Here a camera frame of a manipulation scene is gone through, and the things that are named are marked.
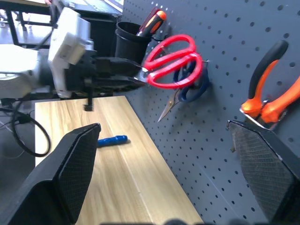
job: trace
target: blue scissors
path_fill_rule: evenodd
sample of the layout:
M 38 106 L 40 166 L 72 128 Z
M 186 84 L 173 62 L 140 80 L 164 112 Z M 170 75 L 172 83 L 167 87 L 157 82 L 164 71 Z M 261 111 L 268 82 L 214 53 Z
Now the blue scissors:
M 188 67 L 188 69 L 186 67 L 182 68 L 182 76 L 181 78 L 179 78 L 179 73 L 180 73 L 180 69 L 176 70 L 174 75 L 173 75 L 173 82 L 178 82 L 179 80 L 183 80 L 185 78 L 187 78 L 194 70 L 196 65 L 196 62 L 191 62 L 190 66 Z M 202 76 L 200 78 L 200 83 L 198 85 L 190 85 L 188 87 L 185 87 L 183 89 L 177 89 L 169 98 L 162 114 L 160 115 L 158 122 L 160 122 L 168 113 L 169 111 L 175 106 L 177 105 L 179 102 L 193 102 L 195 100 L 197 100 L 206 90 L 207 88 L 210 86 L 210 81 L 208 78 L 208 71 L 207 71 L 207 67 L 203 67 L 202 70 Z M 187 97 L 187 93 L 189 92 L 189 90 L 194 90 L 193 92 L 194 95 Z

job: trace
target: pegboard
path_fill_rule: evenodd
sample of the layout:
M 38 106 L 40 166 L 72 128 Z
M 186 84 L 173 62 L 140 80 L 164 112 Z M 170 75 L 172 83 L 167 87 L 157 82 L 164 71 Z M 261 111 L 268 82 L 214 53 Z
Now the pegboard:
M 156 33 L 188 34 L 209 59 L 212 86 L 197 101 L 177 104 L 158 123 L 173 90 L 144 87 L 126 94 L 136 114 L 204 222 L 245 219 L 266 222 L 241 172 L 227 120 L 244 120 L 239 108 L 248 96 L 251 75 L 280 39 L 289 48 L 263 89 L 271 100 L 283 94 L 300 73 L 300 2 L 294 0 L 125 0 L 123 21 L 142 24 L 153 7 L 167 14 Z M 149 44 L 147 54 L 157 43 Z M 169 51 L 182 48 L 170 46 Z M 162 82 L 171 82 L 172 75 Z M 300 107 L 296 105 L 276 133 L 300 156 Z

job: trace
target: scissor blade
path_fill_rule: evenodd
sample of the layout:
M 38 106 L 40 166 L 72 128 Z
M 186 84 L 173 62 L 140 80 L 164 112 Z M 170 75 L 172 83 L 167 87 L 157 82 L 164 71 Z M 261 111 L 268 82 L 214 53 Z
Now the scissor blade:
M 159 117 L 159 119 L 158 119 L 157 122 L 160 122 L 169 113 L 169 111 L 170 111 L 171 108 L 172 107 L 169 106 L 169 102 L 168 102 L 167 105 L 165 106 L 163 112 L 161 113 L 161 115 L 160 115 L 160 117 Z
M 160 122 L 169 113 L 169 111 L 179 102 L 179 92 L 180 90 L 177 90 L 171 95 L 157 122 Z

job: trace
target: red scissors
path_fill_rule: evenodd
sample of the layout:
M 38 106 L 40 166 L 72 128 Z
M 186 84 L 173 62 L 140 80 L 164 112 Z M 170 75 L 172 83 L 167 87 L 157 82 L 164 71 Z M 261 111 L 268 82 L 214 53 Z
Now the red scissors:
M 185 49 L 167 54 L 155 59 L 164 49 L 177 41 L 186 41 L 189 46 Z M 157 83 L 156 80 L 166 76 L 171 72 L 175 72 L 190 62 L 196 62 L 193 72 L 187 78 L 173 83 Z M 166 63 L 172 62 L 165 67 L 160 68 Z M 194 40 L 185 34 L 174 35 L 158 44 L 149 54 L 143 64 L 141 73 L 135 78 L 144 83 L 163 89 L 181 89 L 193 84 L 202 74 L 203 63 L 202 57 L 196 52 Z

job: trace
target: blue marker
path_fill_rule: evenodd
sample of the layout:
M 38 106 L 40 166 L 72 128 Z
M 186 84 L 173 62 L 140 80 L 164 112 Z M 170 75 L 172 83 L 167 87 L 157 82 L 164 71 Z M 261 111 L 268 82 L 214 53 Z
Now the blue marker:
M 125 144 L 127 141 L 128 138 L 126 135 L 108 137 L 108 138 L 98 140 L 98 148 L 104 146 L 110 146 L 110 145 Z

